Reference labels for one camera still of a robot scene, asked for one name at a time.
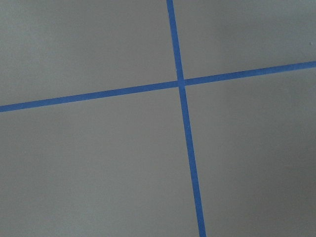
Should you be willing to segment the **blue tape strip lengthwise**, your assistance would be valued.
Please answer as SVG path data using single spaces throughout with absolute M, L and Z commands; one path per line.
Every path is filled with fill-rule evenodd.
M 196 165 L 196 157 L 195 157 L 194 143 L 193 143 L 193 137 L 192 137 L 188 101 L 187 101 L 187 95 L 186 95 L 186 86 L 185 86 L 185 80 L 184 80 L 184 75 L 183 75 L 183 67 L 182 67 L 181 51 L 180 51 L 180 44 L 179 44 L 179 38 L 178 38 L 178 32 L 177 32 L 174 3 L 172 0 L 168 0 L 166 4 L 167 4 L 169 25 L 170 25 L 171 38 L 172 38 L 175 69 L 176 69 L 178 91 L 179 91 L 180 103 L 181 103 L 183 126 L 184 126 L 185 138 L 186 138 L 186 146 L 187 146 L 189 168 L 190 168 L 191 182 L 192 182 L 194 202 L 195 202 L 195 210 L 196 210 L 196 216 L 197 216 L 198 233 L 200 237 L 205 237 L 207 236 L 207 234 L 206 234 L 206 229 L 205 229 L 203 207 L 202 207 L 202 201 L 201 201 L 201 195 L 200 195 L 198 171 L 197 171 L 197 165 Z

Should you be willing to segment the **blue tape strip crosswise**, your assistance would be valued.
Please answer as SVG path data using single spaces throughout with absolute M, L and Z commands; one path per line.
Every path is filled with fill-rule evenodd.
M 219 74 L 219 75 L 204 76 L 204 77 L 198 77 L 198 78 L 192 78 L 192 79 L 185 79 L 184 85 L 190 86 L 190 85 L 203 84 L 203 83 L 209 83 L 209 82 L 225 81 L 225 80 L 231 80 L 231 79 L 241 79 L 241 78 L 262 76 L 262 75 L 268 75 L 268 74 L 311 69 L 315 67 L 316 67 L 316 62 L 310 61 L 310 62 L 274 66 L 274 67 L 254 69 L 254 70 L 246 70 L 246 71 L 233 72 L 233 73 L 225 73 L 225 74 Z M 71 96 L 50 98 L 50 99 L 9 104 L 9 105 L 1 105 L 0 111 L 4 113 L 4 112 L 16 111 L 16 110 L 46 107 L 46 106 L 93 100 L 93 99 L 106 98 L 106 97 L 114 97 L 114 96 L 120 96 L 120 95 L 126 95 L 126 94 L 134 94 L 134 93 L 141 93 L 141 92 L 147 92 L 147 91 L 156 91 L 156 90 L 163 90 L 163 89 L 169 89 L 169 88 L 176 88 L 177 86 L 178 86 L 178 82 L 168 81 L 168 82 L 147 84 L 147 85 L 141 85 L 141 86 L 133 86 L 133 87 L 127 87 L 127 88 L 92 92 L 92 93 L 86 93 L 86 94 L 71 95 Z

